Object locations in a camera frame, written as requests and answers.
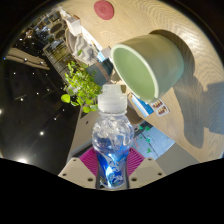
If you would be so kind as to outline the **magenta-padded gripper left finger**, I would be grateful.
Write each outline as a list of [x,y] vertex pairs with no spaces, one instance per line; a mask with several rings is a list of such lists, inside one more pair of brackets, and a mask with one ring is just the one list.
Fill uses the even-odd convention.
[[88,149],[80,157],[72,157],[59,173],[64,178],[84,188],[97,186],[98,159],[94,148]]

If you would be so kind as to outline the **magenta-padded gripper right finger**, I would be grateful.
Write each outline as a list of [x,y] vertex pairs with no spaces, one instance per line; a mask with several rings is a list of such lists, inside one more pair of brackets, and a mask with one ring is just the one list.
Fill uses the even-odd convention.
[[145,158],[134,148],[130,149],[127,156],[126,172],[130,189],[146,186],[166,176],[153,158]]

